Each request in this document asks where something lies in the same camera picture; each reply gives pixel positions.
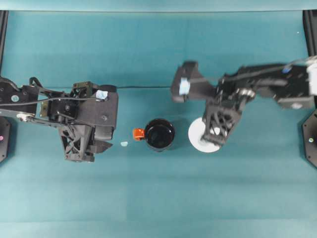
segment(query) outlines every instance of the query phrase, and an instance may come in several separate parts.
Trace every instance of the screw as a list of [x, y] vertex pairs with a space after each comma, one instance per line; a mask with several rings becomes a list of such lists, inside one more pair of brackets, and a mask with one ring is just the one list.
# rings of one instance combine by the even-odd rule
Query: screw
[[20, 100], [19, 96], [17, 95], [12, 95], [11, 97], [11, 101], [13, 101], [14, 103], [18, 102]]
[[65, 110], [69, 111], [70, 110], [70, 106], [69, 105], [65, 105]]

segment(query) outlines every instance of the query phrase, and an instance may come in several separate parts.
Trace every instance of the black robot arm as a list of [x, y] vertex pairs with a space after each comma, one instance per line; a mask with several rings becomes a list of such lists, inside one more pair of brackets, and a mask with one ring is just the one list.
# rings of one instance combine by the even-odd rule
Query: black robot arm
[[[41, 103], [40, 117], [36, 117]], [[70, 93], [43, 88], [37, 78], [18, 88], [0, 78], [0, 115], [58, 129], [65, 158], [93, 162], [108, 149], [116, 128], [118, 94], [112, 85], [75, 83]]]
[[175, 102], [205, 100], [201, 139], [223, 146], [239, 122], [245, 105], [257, 94], [273, 98], [283, 108], [311, 108], [311, 82], [306, 66], [266, 64], [241, 67], [235, 74], [225, 74], [213, 86], [198, 71], [198, 63], [184, 62], [171, 86]]

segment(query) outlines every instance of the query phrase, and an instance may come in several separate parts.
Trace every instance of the teal table surface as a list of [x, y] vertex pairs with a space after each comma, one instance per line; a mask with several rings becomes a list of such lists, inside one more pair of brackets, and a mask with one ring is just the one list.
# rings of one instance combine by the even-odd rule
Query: teal table surface
[[235, 13], [10, 12], [2, 76], [47, 87], [170, 85], [197, 60], [206, 76], [307, 56], [301, 11]]
[[[306, 56], [300, 11], [11, 12], [2, 74], [65, 91], [86, 80], [165, 86], [185, 59], [219, 76]], [[10, 157], [0, 164], [1, 238], [316, 237], [317, 170], [300, 130], [312, 110], [258, 97], [228, 143], [204, 154], [187, 137], [204, 102], [173, 103], [168, 88], [118, 93], [113, 146], [94, 163], [65, 161], [56, 129], [11, 120]], [[154, 118], [176, 129], [162, 153], [132, 139], [133, 128]]]
[[1, 0], [0, 9], [30, 11], [207, 12], [315, 9], [315, 0]]

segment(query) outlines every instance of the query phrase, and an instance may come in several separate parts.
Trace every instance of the orange mug handle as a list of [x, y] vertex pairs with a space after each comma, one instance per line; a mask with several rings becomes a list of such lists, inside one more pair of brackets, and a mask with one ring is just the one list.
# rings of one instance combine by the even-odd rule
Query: orange mug handle
[[133, 139], [139, 141], [143, 140], [145, 137], [144, 130], [141, 128], [135, 128], [133, 129]]

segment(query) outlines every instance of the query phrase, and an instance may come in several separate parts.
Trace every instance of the black cable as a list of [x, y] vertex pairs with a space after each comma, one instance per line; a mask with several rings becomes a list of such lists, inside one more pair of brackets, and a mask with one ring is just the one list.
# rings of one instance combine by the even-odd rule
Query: black cable
[[96, 101], [103, 101], [103, 99], [98, 98], [65, 98], [65, 97], [58, 97], [58, 98], [46, 98], [42, 100], [37, 100], [33, 102], [27, 102], [27, 103], [2, 103], [0, 104], [0, 107], [7, 107], [7, 106], [25, 106], [25, 105], [32, 105], [32, 104], [38, 104], [48, 101], [54, 101], [54, 100], [73, 100], [73, 101], [86, 101], [86, 100], [96, 100]]
[[122, 87], [117, 87], [117, 89], [126, 89], [126, 88], [170, 88], [170, 86], [122, 86]]

